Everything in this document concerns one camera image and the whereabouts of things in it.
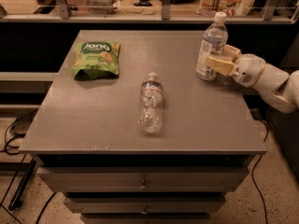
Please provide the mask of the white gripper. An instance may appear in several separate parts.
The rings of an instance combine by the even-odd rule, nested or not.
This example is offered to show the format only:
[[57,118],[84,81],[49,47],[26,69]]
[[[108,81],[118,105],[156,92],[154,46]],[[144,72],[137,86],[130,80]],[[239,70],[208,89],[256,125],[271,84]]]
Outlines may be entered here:
[[245,88],[261,87],[261,77],[266,67],[263,58],[254,54],[242,55],[240,49],[231,45],[224,47],[223,55],[225,57],[208,56],[206,65],[224,76],[233,76],[233,80]]

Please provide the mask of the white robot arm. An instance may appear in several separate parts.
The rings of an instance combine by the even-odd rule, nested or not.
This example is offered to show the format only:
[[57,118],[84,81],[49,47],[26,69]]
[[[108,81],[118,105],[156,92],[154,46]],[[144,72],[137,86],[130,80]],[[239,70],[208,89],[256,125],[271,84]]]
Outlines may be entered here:
[[256,90],[277,111],[289,114],[299,108],[299,71],[291,74],[254,54],[242,54],[225,45],[222,55],[208,55],[205,65],[230,76],[239,85]]

